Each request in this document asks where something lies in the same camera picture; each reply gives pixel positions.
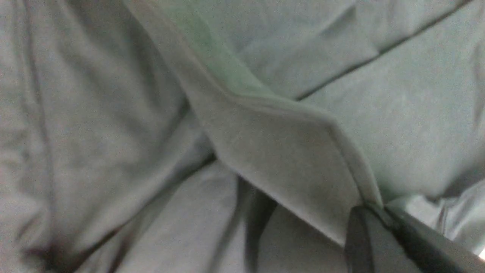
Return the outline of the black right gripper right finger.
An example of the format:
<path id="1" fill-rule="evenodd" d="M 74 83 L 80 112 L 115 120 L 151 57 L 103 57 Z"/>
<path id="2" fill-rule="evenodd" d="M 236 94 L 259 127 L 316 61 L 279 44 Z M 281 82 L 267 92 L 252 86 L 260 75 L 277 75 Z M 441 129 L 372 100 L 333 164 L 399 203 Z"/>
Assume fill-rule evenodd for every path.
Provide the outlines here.
<path id="1" fill-rule="evenodd" d="M 386 208 L 393 234 L 423 273 L 483 273 L 484 261 L 401 209 Z"/>

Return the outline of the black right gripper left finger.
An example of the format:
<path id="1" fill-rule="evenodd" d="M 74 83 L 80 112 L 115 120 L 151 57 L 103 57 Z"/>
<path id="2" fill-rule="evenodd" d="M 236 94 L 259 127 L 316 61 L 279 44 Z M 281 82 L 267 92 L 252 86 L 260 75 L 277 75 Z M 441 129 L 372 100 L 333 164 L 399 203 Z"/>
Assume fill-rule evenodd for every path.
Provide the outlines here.
<path id="1" fill-rule="evenodd" d="M 364 206 L 350 211 L 344 247 L 350 273 L 420 273 L 381 219 Z"/>

